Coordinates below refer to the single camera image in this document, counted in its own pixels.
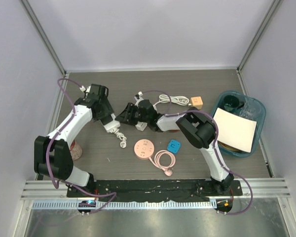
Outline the short white power strip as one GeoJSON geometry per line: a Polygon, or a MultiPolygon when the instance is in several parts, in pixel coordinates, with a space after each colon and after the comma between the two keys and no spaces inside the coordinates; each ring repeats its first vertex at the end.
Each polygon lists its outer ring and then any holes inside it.
{"type": "Polygon", "coordinates": [[[146,122],[138,122],[135,127],[139,130],[139,131],[144,131],[145,128],[147,127],[147,123],[146,122]]]}

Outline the round pink power socket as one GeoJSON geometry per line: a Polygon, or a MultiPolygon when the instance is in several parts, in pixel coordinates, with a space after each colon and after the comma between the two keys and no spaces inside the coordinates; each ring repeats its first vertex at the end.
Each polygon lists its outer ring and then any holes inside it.
{"type": "Polygon", "coordinates": [[[148,139],[141,139],[134,145],[134,153],[137,158],[146,160],[154,154],[154,144],[148,139]]]}

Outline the blue plug adapter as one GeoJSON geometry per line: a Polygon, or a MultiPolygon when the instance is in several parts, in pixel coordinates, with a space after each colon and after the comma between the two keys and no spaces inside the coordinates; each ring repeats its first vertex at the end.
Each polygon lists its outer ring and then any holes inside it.
{"type": "Polygon", "coordinates": [[[181,147],[181,143],[177,140],[172,139],[167,146],[167,151],[173,154],[177,154],[180,147],[181,147]]]}

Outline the orange cube plug adapter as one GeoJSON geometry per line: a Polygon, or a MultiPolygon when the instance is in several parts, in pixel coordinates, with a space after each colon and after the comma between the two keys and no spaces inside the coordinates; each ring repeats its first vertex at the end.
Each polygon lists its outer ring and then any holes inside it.
{"type": "Polygon", "coordinates": [[[199,110],[202,109],[203,100],[202,100],[201,96],[191,97],[189,106],[190,107],[196,107],[199,110]]]}

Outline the long white power strip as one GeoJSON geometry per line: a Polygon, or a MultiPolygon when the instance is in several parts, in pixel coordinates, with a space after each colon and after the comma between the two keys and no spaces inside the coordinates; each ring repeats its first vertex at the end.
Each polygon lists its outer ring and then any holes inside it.
{"type": "Polygon", "coordinates": [[[110,114],[100,120],[107,133],[111,133],[114,129],[120,128],[120,122],[115,120],[115,118],[115,114],[110,114]]]}

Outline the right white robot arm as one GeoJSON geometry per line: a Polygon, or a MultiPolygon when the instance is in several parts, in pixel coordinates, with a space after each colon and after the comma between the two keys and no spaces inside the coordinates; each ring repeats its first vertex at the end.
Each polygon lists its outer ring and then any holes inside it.
{"type": "Polygon", "coordinates": [[[218,126],[208,113],[190,107],[176,114],[162,114],[144,99],[137,104],[128,103],[116,120],[132,126],[143,122],[155,132],[180,130],[189,143],[201,151],[215,193],[224,195],[230,190],[234,176],[225,166],[217,143],[218,126]]]}

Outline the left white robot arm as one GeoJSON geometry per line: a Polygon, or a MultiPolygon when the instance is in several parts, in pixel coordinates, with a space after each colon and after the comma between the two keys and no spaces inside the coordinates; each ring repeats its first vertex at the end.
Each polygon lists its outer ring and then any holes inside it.
{"type": "Polygon", "coordinates": [[[85,96],[73,103],[74,108],[65,120],[47,136],[38,136],[34,142],[34,171],[78,186],[84,197],[94,194],[93,176],[74,166],[70,146],[83,127],[90,121],[100,121],[106,132],[120,127],[108,100],[109,89],[92,84],[85,96]]]}

